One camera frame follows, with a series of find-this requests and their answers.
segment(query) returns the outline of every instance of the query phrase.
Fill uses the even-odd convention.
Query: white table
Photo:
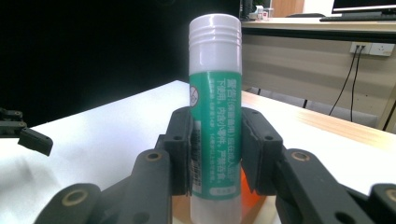
[[[0,223],[33,223],[59,190],[75,183],[106,189],[122,180],[131,173],[136,156],[154,148],[172,112],[188,104],[189,85],[175,81],[34,127],[53,140],[49,157],[19,146],[18,139],[0,139]],[[286,147],[315,153],[342,184],[368,193],[374,183],[396,183],[394,135],[384,133],[385,144],[364,144],[354,134],[346,138],[329,131],[336,128],[323,128],[323,120],[315,123],[310,117],[320,115],[314,112],[307,112],[313,122],[309,124],[301,117],[305,110],[246,92],[243,105],[261,111]],[[367,129],[353,130],[351,125],[358,135]]]

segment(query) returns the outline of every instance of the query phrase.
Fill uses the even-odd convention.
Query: wooden desk
[[[54,194],[75,183],[106,189],[122,180],[166,132],[172,112],[188,104],[189,85],[175,81],[34,127],[53,140],[49,157],[0,139],[0,223],[33,223]],[[395,135],[247,92],[243,106],[263,113],[287,148],[315,153],[342,184],[368,193],[374,183],[396,183]],[[188,199],[174,208],[183,220]]]
[[[396,22],[319,22],[273,18],[243,23],[243,73],[248,86],[333,105],[347,77],[350,41],[396,42]],[[352,70],[337,106],[349,109]],[[396,53],[361,55],[354,111],[378,116],[376,128],[391,131]]]
[[[320,22],[319,18],[272,18],[242,23],[244,35],[396,43],[394,21]]]

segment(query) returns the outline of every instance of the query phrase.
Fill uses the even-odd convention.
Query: white cap
[[[190,23],[190,75],[206,71],[242,74],[241,22],[226,14],[210,14]]]

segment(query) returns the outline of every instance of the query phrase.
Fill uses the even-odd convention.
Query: black cable
[[[347,80],[349,79],[349,76],[350,76],[350,72],[352,71],[353,62],[355,62],[356,53],[358,52],[359,47],[360,47],[360,45],[357,45],[357,46],[356,46],[355,53],[353,54],[352,63],[350,64],[349,72],[347,73],[346,81],[344,82],[344,86],[343,86],[343,88],[341,89],[341,92],[340,92],[340,94],[338,95],[337,100],[335,101],[334,105],[332,106],[332,110],[330,111],[329,116],[332,114],[332,111],[334,110],[335,106],[337,105],[338,101],[339,101],[340,98],[341,98],[341,95],[343,94],[343,91],[344,91],[344,89],[345,89],[345,87],[346,87],[346,84],[347,84]]]
[[[355,95],[355,83],[356,83],[356,77],[358,76],[358,69],[359,69],[359,60],[361,59],[361,52],[363,51],[365,46],[361,46],[361,50],[359,51],[358,55],[358,61],[356,62],[356,71],[355,71],[355,77],[353,78],[353,84],[352,84],[352,99],[350,101],[350,121],[353,122],[352,119],[352,112],[353,112],[353,98]]]

